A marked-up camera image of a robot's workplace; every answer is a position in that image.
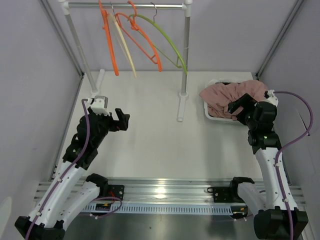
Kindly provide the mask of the pink skirt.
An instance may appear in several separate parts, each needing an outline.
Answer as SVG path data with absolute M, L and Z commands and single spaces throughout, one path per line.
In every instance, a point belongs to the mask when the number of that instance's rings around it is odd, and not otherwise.
M 244 94 L 249 94 L 254 100 L 260 102 L 264 100 L 264 94 L 268 87 L 258 80 L 247 80 L 240 83 L 224 84 L 214 83 L 199 93 L 199 96 L 207 103 L 209 115 L 215 118 L 232 119 L 236 121 L 236 115 L 242 111 L 238 108 L 234 113 L 228 112 L 228 104 L 241 98 Z

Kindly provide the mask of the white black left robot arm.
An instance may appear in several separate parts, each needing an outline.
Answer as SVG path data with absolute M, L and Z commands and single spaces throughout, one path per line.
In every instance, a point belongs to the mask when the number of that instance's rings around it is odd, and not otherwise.
M 19 216 L 14 226 L 26 240 L 61 240 L 71 222 L 94 201 L 122 204 L 123 194 L 109 185 L 108 179 L 92 173 L 80 190 L 70 197 L 75 184 L 98 155 L 98 147 L 109 132 L 126 131 L 130 115 L 115 109 L 117 120 L 111 114 L 95 114 L 84 110 L 76 134 L 68 146 L 60 170 L 41 201 L 27 216 Z

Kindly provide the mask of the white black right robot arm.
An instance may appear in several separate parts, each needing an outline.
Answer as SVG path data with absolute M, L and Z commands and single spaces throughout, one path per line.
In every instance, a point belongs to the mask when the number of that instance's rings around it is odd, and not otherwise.
M 259 164 L 264 184 L 260 193 L 249 177 L 235 177 L 228 196 L 241 200 L 253 215 L 253 228 L 260 240 L 297 240 L 308 224 L 308 215 L 301 211 L 291 193 L 283 164 L 284 146 L 274 130 L 278 98 L 275 91 L 264 93 L 264 100 L 256 101 L 249 94 L 228 104 L 228 112 L 248 127 L 248 144 Z

